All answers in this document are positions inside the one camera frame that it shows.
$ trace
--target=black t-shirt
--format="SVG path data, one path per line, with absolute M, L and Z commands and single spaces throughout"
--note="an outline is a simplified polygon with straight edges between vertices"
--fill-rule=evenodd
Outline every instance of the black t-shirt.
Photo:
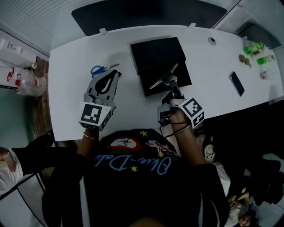
M 169 227 L 226 223 L 229 205 L 216 167 L 189 167 L 155 130 L 118 131 L 103 138 L 94 154 L 91 162 L 76 155 L 55 168 L 43 197 L 45 218 L 49 212 L 60 221 L 62 204 L 74 203 L 70 188 L 84 175 L 91 226 L 127 227 L 146 216 Z

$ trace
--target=cable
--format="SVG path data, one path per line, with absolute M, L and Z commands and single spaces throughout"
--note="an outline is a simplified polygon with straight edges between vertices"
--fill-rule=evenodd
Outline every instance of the cable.
M 160 132 L 162 134 L 162 136 L 164 137 L 163 133 L 162 133 L 162 126 L 160 126 Z
M 185 124 L 185 123 L 187 123 L 187 121 L 186 121 L 186 122 L 179 122 L 179 123 L 171 123 L 171 124 Z M 173 134 L 170 134 L 170 135 L 166 136 L 165 138 L 171 137 L 171 136 L 173 136 L 173 135 L 179 133 L 181 130 L 184 130 L 186 127 L 184 127 L 184 128 L 182 128 L 182 129 L 176 131 L 176 132 L 173 133 Z M 162 126 L 160 126 L 160 132 L 161 132 L 162 136 L 164 137 L 163 132 L 162 132 Z
M 186 128 L 189 128 L 189 127 L 190 127 L 190 125 L 187 125 L 187 126 L 183 127 L 182 129 L 180 129 L 180 130 L 178 130 L 178 131 L 176 131 L 176 132 L 174 132 L 174 133 L 172 133 L 172 134 L 166 136 L 165 138 L 172 137 L 172 136 L 174 136 L 174 135 L 180 133 L 181 131 L 183 131 L 183 130 L 185 130 Z

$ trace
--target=blue scissor handle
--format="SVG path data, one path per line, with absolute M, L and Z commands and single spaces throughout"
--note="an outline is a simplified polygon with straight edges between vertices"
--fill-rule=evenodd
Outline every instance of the blue scissor handle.
M 97 75 L 97 74 L 105 72 L 104 68 L 105 67 L 103 67 L 103 66 L 94 66 L 91 69 L 92 78 L 95 78 L 95 75 Z

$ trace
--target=white table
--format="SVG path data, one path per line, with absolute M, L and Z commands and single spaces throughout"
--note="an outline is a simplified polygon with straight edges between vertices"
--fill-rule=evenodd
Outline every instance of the white table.
M 49 63 L 49 104 L 55 139 L 75 140 L 83 136 L 78 123 L 78 108 L 91 80 L 95 65 L 120 63 L 122 73 L 114 98 L 117 109 L 102 135 L 117 130 L 159 127 L 157 107 L 166 92 L 145 97 L 130 53 L 130 44 L 151 39 L 178 37 L 186 56 L 192 85 L 182 87 L 186 98 L 194 97 L 204 108 L 205 118 L 242 110 L 283 96 L 277 62 L 264 65 L 275 74 L 273 80 L 261 80 L 260 69 L 239 61 L 244 54 L 242 39 L 236 35 L 185 26 L 148 26 L 121 29 L 107 35 L 83 37 L 51 51 Z M 217 44 L 212 46 L 208 37 Z M 245 92 L 240 97 L 229 79 L 235 71 Z

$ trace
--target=bracelet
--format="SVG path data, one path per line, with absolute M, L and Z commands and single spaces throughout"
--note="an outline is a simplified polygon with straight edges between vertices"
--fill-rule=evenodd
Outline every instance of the bracelet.
M 188 129 L 189 127 L 190 127 L 190 125 L 186 126 L 186 127 L 183 128 L 182 130 L 175 132 L 174 135 L 179 134 L 180 132 L 182 132 L 182 131 Z
M 92 138 L 92 137 L 90 137 L 90 136 L 87 136 L 87 135 L 85 134 L 85 132 L 83 132 L 83 133 L 84 133 L 84 136 L 85 136 L 85 137 L 88 137 L 88 138 L 90 138 L 90 139 L 92 139 L 92 140 L 99 141 L 99 139 L 94 139 L 94 138 Z
M 9 153 L 10 153 L 10 152 L 8 151 L 7 155 L 3 155 L 3 157 L 4 157 L 4 158 L 8 157 L 8 156 L 9 156 Z

